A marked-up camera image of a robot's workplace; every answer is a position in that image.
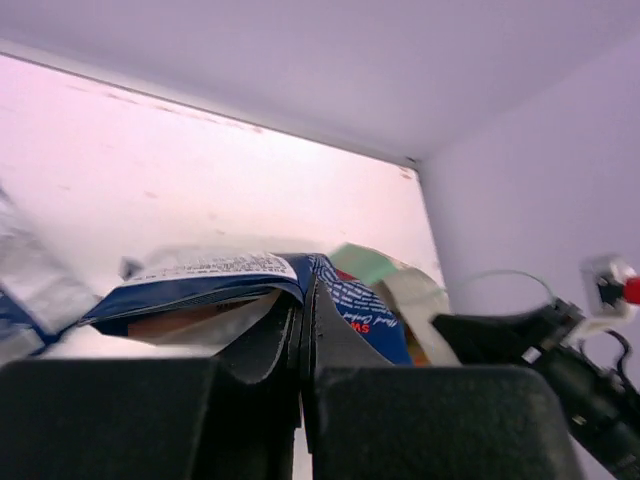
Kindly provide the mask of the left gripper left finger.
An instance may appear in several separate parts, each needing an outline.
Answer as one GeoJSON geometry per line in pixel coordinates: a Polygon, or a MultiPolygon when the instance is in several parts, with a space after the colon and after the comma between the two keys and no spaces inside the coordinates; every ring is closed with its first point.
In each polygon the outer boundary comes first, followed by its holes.
{"type": "Polygon", "coordinates": [[[215,356],[1,370],[5,479],[288,479],[298,395],[289,296],[215,356]]]}

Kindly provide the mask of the green paper bag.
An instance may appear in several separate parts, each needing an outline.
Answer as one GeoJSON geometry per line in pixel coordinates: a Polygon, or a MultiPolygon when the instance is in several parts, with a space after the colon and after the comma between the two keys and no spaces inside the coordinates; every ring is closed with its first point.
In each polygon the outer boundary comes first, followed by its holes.
{"type": "Polygon", "coordinates": [[[446,289],[409,264],[374,249],[344,244],[329,255],[344,279],[368,286],[403,327],[408,354],[414,365],[458,366],[459,359],[432,326],[451,307],[446,289]]]}

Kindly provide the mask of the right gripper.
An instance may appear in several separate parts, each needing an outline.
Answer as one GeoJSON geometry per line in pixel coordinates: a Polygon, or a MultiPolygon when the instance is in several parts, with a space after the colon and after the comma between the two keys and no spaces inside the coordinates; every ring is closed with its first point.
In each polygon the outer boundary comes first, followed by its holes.
{"type": "Polygon", "coordinates": [[[632,349],[620,334],[614,368],[595,365],[566,344],[585,320],[573,304],[556,300],[500,316],[440,314],[436,332],[463,365],[524,364],[559,398],[571,436],[616,479],[639,477],[639,392],[624,370],[632,349]]]}

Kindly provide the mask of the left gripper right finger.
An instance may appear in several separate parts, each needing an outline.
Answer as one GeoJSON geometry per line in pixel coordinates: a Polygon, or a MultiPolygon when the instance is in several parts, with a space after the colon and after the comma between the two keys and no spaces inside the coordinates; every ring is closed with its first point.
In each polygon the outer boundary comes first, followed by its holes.
{"type": "Polygon", "coordinates": [[[315,281],[305,426],[317,479],[579,479],[559,402],[519,367],[388,362],[315,281]]]}

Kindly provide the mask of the blue white snack bag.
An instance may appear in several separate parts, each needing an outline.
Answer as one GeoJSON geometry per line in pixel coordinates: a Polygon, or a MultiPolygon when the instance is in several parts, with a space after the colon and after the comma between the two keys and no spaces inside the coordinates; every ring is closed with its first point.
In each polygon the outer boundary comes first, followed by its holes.
{"type": "Polygon", "coordinates": [[[1,363],[46,351],[97,301],[2,193],[1,363]]]}

